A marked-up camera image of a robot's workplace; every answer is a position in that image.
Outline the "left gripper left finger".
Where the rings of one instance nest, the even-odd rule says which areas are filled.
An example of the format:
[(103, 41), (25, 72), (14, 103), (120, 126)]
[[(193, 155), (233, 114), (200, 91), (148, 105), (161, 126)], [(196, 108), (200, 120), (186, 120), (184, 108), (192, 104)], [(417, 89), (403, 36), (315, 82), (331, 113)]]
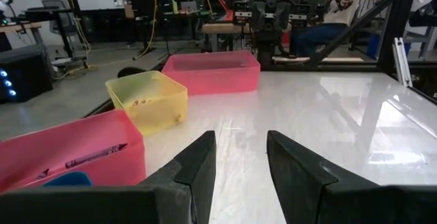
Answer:
[(216, 177), (216, 137), (204, 132), (165, 166), (139, 183), (137, 223), (206, 224)]

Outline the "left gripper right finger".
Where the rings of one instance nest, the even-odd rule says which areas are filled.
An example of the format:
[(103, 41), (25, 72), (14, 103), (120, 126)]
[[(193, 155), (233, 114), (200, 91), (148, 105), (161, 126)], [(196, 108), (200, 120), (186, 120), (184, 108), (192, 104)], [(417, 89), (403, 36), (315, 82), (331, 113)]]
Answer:
[(322, 166), (325, 160), (284, 134), (267, 134), (270, 175), (287, 223), (316, 224), (326, 185), (337, 178)]

